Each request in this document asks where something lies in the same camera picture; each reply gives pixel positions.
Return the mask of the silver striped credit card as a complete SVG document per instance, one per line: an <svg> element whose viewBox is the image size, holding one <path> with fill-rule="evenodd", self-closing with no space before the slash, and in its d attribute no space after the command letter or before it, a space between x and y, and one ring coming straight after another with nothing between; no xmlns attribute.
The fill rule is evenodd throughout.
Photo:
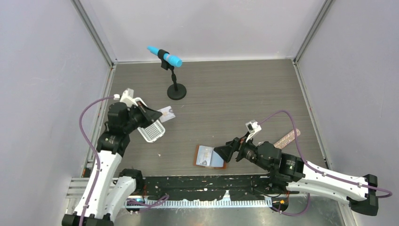
<svg viewBox="0 0 399 226"><path fill-rule="evenodd" d="M158 111L162 113L162 116L159 118L161 123L167 122L176 117L171 106L161 108Z"/></svg>

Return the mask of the brown leather card holder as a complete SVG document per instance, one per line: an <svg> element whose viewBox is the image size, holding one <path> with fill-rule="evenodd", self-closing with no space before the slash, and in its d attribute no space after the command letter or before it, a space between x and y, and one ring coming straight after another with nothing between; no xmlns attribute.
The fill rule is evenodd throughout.
<svg viewBox="0 0 399 226"><path fill-rule="evenodd" d="M227 168L227 163L214 151L214 148L204 145L196 146L193 165L219 170Z"/></svg>

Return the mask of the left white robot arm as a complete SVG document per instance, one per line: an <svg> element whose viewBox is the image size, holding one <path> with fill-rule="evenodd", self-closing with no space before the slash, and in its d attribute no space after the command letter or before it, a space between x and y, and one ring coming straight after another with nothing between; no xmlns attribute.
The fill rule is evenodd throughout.
<svg viewBox="0 0 399 226"><path fill-rule="evenodd" d="M86 189L72 214L65 214L63 226L112 226L116 215L131 195L144 190L143 175L137 169L124 169L114 188L113 176L130 142L130 133L155 125L162 113L142 101L109 106L106 130L97 141L95 164Z"/></svg>

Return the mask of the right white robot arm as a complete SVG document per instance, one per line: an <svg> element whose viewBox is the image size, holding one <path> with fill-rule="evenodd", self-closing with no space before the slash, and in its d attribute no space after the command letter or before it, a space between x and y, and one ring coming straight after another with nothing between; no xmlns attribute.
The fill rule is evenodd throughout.
<svg viewBox="0 0 399 226"><path fill-rule="evenodd" d="M379 209L375 187L377 177L345 175L317 166L300 157L283 153L268 141L254 145L238 137L214 151L229 162L234 152L236 161L246 159L268 172L269 188L274 193L301 192L316 194L347 204L356 213L376 216Z"/></svg>

